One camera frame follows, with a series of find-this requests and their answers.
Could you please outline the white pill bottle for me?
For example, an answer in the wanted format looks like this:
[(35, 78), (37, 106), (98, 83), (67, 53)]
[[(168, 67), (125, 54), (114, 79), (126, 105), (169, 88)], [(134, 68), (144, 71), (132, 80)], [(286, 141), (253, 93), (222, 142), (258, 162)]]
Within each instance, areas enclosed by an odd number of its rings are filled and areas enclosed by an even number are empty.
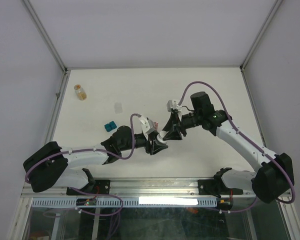
[(156, 136), (156, 140), (157, 140), (158, 142), (160, 142), (161, 144), (164, 144), (164, 145), (166, 145), (167, 142), (168, 142), (167, 140), (164, 140), (164, 139), (163, 139), (163, 137), (161, 136), (160, 133)]

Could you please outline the red pill box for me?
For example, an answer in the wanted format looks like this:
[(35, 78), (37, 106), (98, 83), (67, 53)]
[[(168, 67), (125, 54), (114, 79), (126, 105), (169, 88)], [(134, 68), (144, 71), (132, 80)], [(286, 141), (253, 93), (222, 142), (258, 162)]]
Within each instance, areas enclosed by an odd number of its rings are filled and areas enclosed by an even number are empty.
[(152, 125), (153, 125), (153, 127), (154, 127), (155, 130), (158, 129), (158, 122), (153, 121)]

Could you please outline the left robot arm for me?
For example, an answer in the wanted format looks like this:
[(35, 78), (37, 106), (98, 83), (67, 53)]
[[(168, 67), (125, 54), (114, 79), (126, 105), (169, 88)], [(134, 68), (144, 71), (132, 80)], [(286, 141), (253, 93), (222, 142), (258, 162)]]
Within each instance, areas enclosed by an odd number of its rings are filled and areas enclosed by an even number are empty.
[(124, 151), (143, 148), (149, 155), (155, 155), (168, 148), (158, 141), (158, 132), (148, 136), (133, 134), (129, 126), (119, 127), (107, 140), (96, 147), (73, 149), (61, 148), (56, 141), (45, 144), (23, 163), (26, 182), (33, 192), (41, 193), (52, 187), (71, 187), (83, 194), (90, 194), (95, 180), (88, 165), (112, 164), (123, 158)]

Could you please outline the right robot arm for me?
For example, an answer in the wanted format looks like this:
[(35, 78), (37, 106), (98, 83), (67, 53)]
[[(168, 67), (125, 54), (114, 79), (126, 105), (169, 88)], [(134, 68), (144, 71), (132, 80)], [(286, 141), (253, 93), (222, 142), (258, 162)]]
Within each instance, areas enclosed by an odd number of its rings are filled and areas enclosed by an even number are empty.
[(215, 137), (225, 141), (253, 168), (253, 171), (221, 168), (214, 175), (213, 195), (224, 194), (230, 189), (254, 192), (264, 203), (277, 200), (294, 184), (293, 163), (286, 153), (277, 154), (249, 139), (224, 110), (215, 110), (204, 91), (191, 95), (193, 111), (182, 114), (177, 100), (169, 100), (167, 110), (170, 118), (157, 140), (165, 144), (169, 140), (182, 140), (187, 130), (201, 126)]

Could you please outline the small glass vial orange pills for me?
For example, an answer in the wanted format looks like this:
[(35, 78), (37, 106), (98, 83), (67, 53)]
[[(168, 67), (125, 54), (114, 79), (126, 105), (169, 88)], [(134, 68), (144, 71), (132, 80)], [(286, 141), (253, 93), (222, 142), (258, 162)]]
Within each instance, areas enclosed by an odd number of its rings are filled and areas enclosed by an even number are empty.
[(80, 84), (74, 86), (74, 91), (79, 100), (84, 101), (87, 99), (87, 94)]

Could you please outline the teal pill box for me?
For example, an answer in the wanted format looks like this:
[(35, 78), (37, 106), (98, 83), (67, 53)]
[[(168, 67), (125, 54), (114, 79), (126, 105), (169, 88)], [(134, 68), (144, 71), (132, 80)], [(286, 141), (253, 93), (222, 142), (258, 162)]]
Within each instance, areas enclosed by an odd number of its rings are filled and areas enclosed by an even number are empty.
[(104, 125), (104, 128), (107, 132), (111, 132), (117, 128), (117, 125), (114, 121), (111, 121)]

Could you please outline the clear plastic pill box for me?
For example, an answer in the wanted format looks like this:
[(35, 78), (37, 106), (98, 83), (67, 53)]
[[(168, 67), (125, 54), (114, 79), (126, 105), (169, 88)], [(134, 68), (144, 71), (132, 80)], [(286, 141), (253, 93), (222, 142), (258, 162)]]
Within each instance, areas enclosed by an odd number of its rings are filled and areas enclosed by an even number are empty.
[(123, 113), (123, 105), (121, 102), (116, 102), (114, 104), (114, 112), (115, 114), (122, 114)]

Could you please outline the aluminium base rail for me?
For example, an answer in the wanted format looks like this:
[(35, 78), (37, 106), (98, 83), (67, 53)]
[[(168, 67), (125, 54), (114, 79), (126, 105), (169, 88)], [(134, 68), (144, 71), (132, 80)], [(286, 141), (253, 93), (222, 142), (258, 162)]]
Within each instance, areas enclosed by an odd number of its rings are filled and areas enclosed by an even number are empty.
[[(170, 197), (213, 197), (199, 195), (197, 178), (95, 178), (110, 180), (109, 194), (121, 198), (140, 196), (170, 196)], [(42, 192), (33, 192), (30, 184), (25, 183), (21, 196), (25, 198), (56, 198), (68, 197), (66, 186), (53, 186)], [(254, 198), (252, 190), (243, 190), (243, 195), (233, 195), (234, 198)]]

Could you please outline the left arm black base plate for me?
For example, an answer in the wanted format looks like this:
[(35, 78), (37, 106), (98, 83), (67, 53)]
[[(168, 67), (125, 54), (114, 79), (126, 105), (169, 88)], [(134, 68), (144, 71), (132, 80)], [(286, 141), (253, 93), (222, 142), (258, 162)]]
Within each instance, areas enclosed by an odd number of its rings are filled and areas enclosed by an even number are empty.
[(67, 196), (91, 196), (92, 194), (104, 194), (108, 195), (110, 193), (111, 181), (109, 179), (95, 179), (94, 182), (89, 182), (79, 191), (73, 190), (68, 187), (66, 190)]

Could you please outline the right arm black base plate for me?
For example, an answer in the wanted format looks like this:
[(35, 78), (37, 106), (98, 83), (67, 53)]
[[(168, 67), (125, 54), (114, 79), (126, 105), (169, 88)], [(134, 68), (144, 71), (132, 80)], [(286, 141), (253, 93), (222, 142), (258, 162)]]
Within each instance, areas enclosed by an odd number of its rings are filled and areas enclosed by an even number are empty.
[(227, 188), (221, 180), (216, 179), (199, 179), (198, 184), (198, 194), (212, 195), (220, 198), (222, 195), (243, 195), (243, 190), (238, 188)]

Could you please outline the aluminium frame post right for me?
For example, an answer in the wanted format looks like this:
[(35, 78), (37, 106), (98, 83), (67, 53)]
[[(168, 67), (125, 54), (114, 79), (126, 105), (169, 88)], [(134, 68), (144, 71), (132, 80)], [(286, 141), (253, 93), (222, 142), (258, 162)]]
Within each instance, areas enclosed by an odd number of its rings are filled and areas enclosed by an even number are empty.
[(250, 59), (252, 58), (253, 54), (255, 53), (258, 45), (260, 44), (261, 40), (264, 37), (264, 34), (266, 33), (267, 29), (269, 28), (270, 24), (272, 23), (273, 19), (275, 18), (278, 10), (280, 9), (280, 7), (282, 6), (282, 4), (284, 3), (284, 0), (275, 0), (272, 7), (270, 8), (264, 22), (262, 23), (262, 26), (260, 28), (260, 30), (258, 31), (252, 45), (250, 46), (243, 62), (240, 65), (240, 70), (242, 72), (245, 71), (245, 68), (247, 67)]

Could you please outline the aluminium frame post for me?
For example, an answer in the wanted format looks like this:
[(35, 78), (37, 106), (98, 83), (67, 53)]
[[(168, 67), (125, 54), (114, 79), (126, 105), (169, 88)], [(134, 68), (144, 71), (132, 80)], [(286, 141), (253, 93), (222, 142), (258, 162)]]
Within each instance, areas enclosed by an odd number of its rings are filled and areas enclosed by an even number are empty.
[(280, 7), (282, 6), (282, 4), (284, 3), (284, 0), (275, 0), (272, 7), (270, 8), (264, 22), (262, 23), (262, 26), (260, 28), (260, 30), (258, 31), (252, 45), (250, 46), (243, 62), (240, 65), (240, 70), (242, 72), (245, 71), (245, 68), (247, 67), (250, 59), (252, 58), (253, 54), (255, 53), (258, 45), (260, 44), (261, 40), (264, 37), (264, 34), (266, 33), (267, 29), (269, 28), (270, 24), (272, 23), (273, 19), (275, 18), (278, 10), (280, 9)]
[(61, 71), (66, 74), (68, 71), (68, 68), (64, 61), (62, 60), (60, 54), (58, 53), (55, 45), (53, 44), (48, 32), (46, 31), (42, 21), (40, 20), (34, 6), (32, 5), (30, 0), (21, 0), (25, 10), (29, 14), (29, 17), (31, 18), (34, 26), (36, 27), (38, 33), (40, 34), (43, 42), (45, 43), (46, 47), (48, 48), (50, 54), (52, 55), (53, 59), (57, 63), (58, 67), (61, 69)]

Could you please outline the aluminium frame post left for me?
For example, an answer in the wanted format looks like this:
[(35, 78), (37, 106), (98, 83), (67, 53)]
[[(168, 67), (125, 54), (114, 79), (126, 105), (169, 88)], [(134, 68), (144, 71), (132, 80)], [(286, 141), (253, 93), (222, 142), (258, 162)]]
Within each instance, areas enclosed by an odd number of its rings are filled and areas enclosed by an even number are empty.
[(40, 34), (43, 42), (45, 43), (46, 47), (48, 48), (50, 54), (52, 55), (53, 59), (57, 63), (58, 67), (61, 69), (61, 71), (66, 74), (68, 71), (68, 68), (64, 61), (62, 60), (60, 54), (58, 53), (55, 45), (53, 44), (48, 32), (46, 31), (42, 21), (40, 20), (34, 6), (32, 5), (30, 0), (21, 0), (25, 10), (29, 14), (29, 17), (31, 18), (34, 26), (36, 27), (38, 33)]

